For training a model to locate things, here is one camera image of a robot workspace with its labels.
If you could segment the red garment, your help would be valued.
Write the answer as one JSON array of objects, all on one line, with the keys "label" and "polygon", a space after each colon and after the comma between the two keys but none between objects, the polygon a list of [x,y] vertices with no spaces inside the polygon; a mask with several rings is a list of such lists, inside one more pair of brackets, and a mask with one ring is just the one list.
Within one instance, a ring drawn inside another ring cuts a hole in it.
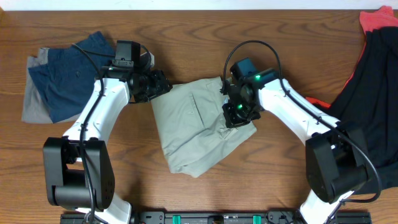
[{"label": "red garment", "polygon": [[[348,83],[352,80],[352,78],[354,77],[354,73],[359,66],[359,61],[364,58],[363,55],[367,46],[366,33],[372,32],[374,30],[379,30],[383,27],[397,27],[397,18],[394,16],[394,11],[391,6],[382,6],[374,12],[361,11],[359,13],[359,23],[361,24],[365,36],[364,47],[361,52],[361,55],[358,58],[358,61],[355,65],[355,68],[351,76],[345,82],[340,93],[343,92]],[[331,103],[324,102],[317,98],[306,96],[305,99],[309,101],[311,104],[320,106],[320,108],[323,109],[329,109],[331,107]]]}]

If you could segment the black garment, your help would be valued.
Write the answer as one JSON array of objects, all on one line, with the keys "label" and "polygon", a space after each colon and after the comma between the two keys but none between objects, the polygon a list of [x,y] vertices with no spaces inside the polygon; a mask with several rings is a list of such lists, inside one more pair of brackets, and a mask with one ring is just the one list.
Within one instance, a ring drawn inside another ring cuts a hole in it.
[{"label": "black garment", "polygon": [[397,187],[397,28],[366,32],[366,45],[351,78],[334,102],[317,108],[360,125],[384,189]]}]

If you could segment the folded grey shorts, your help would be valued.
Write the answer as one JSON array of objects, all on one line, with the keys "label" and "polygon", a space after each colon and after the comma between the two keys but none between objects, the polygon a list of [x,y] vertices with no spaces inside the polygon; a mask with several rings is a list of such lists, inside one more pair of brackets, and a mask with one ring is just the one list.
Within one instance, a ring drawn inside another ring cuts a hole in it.
[{"label": "folded grey shorts", "polygon": [[79,93],[76,49],[42,47],[36,57],[27,58],[22,118],[26,123],[73,121],[85,105]]}]

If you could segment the khaki shorts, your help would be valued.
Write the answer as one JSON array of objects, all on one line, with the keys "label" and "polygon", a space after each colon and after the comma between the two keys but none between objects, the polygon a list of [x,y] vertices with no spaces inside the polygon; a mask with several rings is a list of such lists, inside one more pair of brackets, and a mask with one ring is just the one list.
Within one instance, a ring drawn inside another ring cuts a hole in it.
[{"label": "khaki shorts", "polygon": [[151,101],[162,150],[171,173],[197,178],[256,131],[253,123],[228,128],[221,78],[174,85]]}]

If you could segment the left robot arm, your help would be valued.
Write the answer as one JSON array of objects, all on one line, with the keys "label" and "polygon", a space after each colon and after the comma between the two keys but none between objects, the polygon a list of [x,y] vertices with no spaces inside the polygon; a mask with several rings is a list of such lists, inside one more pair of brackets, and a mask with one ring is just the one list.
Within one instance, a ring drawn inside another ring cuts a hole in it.
[{"label": "left robot arm", "polygon": [[107,144],[128,104],[147,103],[172,86],[163,71],[103,66],[79,118],[43,146],[47,200],[74,210],[77,223],[134,223],[132,205],[115,192]]}]

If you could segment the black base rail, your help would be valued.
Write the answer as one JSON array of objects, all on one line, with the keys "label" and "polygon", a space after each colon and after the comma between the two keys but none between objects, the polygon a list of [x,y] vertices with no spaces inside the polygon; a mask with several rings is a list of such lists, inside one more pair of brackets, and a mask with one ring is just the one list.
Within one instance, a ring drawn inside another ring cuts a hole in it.
[{"label": "black base rail", "polygon": [[[61,224],[82,224],[83,214],[70,213],[60,216]],[[299,212],[271,210],[267,213],[164,213],[142,212],[133,216],[129,223],[135,224],[296,224],[306,223]],[[332,224],[372,224],[368,212],[338,212]]]}]

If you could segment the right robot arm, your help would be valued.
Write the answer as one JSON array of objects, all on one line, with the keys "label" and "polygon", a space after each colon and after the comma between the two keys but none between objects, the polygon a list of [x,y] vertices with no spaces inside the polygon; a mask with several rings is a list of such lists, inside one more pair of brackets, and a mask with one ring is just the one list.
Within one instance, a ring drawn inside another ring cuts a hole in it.
[{"label": "right robot arm", "polygon": [[223,82],[226,125],[249,124],[268,111],[304,144],[307,182],[311,191],[297,210],[254,214],[253,223],[371,223],[367,212],[341,212],[349,197],[374,178],[362,130],[341,122],[300,96],[278,71],[263,72],[234,65]]}]

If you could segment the folded navy blue shorts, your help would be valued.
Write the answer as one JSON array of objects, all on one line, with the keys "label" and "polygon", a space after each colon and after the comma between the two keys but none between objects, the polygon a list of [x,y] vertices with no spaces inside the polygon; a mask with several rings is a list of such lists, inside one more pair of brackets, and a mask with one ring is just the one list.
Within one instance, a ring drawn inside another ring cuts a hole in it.
[{"label": "folded navy blue shorts", "polygon": [[110,62],[114,50],[100,31],[77,46],[42,47],[37,57],[28,58],[23,121],[61,123],[76,120],[83,111],[96,69]]}]

